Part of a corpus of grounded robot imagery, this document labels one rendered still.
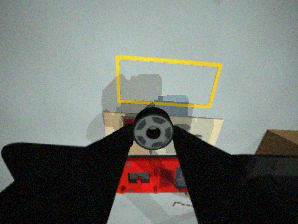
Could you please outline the black rubber wheel with grey hub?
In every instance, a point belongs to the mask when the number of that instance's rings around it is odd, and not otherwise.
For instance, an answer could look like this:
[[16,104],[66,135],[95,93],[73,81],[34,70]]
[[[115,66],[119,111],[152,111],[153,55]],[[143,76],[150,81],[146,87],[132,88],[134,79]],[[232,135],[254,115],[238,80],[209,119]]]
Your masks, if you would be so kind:
[[[156,127],[151,130],[149,128]],[[138,113],[132,129],[135,142],[147,150],[159,150],[173,140],[174,125],[169,115],[157,107],[145,108]]]

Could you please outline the yellow rectangular outline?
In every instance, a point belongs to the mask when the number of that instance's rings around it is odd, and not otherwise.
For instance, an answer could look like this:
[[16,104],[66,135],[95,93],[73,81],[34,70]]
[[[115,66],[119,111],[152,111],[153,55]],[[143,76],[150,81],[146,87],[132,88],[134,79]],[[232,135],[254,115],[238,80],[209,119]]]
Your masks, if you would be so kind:
[[[138,61],[152,61],[152,62],[165,62],[165,63],[179,63],[179,64],[192,64],[194,66],[205,66],[205,67],[218,67],[217,74],[214,80],[213,88],[211,91],[208,105],[193,105],[193,104],[177,104],[177,103],[161,103],[161,102],[145,102],[145,101],[130,101],[120,100],[120,67],[119,59],[125,60],[138,60]],[[145,104],[145,105],[161,105],[161,106],[177,106],[177,107],[193,107],[193,108],[208,108],[210,109],[217,82],[220,76],[220,72],[223,64],[216,63],[203,63],[203,62],[190,62],[182,61],[177,59],[164,59],[164,58],[150,58],[150,57],[137,57],[137,56],[116,56],[116,80],[117,80],[117,103],[129,103],[129,104]]]

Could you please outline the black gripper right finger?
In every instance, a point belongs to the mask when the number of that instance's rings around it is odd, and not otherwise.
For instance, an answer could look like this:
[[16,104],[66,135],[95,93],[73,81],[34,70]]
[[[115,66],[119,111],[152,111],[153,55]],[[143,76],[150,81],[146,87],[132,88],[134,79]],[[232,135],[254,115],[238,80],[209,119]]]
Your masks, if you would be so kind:
[[231,155],[178,126],[174,129],[174,148],[198,224],[222,224],[253,176],[298,177],[298,155]]

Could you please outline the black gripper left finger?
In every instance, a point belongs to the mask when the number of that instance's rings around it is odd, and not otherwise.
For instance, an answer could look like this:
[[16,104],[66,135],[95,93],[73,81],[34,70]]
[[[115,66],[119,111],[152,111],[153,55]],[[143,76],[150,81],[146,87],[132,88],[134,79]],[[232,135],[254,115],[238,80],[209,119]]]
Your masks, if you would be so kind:
[[86,147],[10,143],[1,156],[14,180],[38,178],[81,184],[91,224],[107,224],[132,143],[133,123]]

